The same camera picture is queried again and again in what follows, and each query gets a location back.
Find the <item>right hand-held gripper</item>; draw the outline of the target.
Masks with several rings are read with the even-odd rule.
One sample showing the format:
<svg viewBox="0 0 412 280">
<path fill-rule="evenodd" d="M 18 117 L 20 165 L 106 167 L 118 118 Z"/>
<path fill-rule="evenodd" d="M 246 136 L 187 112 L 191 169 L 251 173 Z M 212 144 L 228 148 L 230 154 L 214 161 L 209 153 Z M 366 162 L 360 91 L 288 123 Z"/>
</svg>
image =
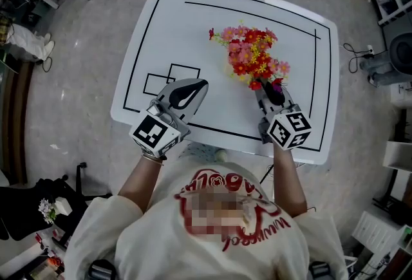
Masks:
<svg viewBox="0 0 412 280">
<path fill-rule="evenodd" d="M 312 132 L 312 124 L 308 115 L 294 104 L 287 89 L 272 84 L 267 80 L 259 80 L 261 88 L 255 90 L 261 110 L 274 111 L 265 115 L 258 124 L 261 141 L 273 142 L 282 150 L 291 150 L 302 146 Z"/>
</svg>

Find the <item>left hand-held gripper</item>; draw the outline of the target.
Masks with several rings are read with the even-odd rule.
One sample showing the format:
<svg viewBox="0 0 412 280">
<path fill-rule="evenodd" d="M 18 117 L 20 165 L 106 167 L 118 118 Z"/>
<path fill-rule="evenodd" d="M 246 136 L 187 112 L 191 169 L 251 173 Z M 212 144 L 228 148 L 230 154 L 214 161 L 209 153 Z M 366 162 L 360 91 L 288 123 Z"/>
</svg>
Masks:
<svg viewBox="0 0 412 280">
<path fill-rule="evenodd" d="M 182 79 L 166 84 L 157 99 L 139 113 L 130 137 L 149 156 L 163 158 L 191 133 L 186 123 L 196 114 L 208 88 L 205 79 Z"/>
</svg>

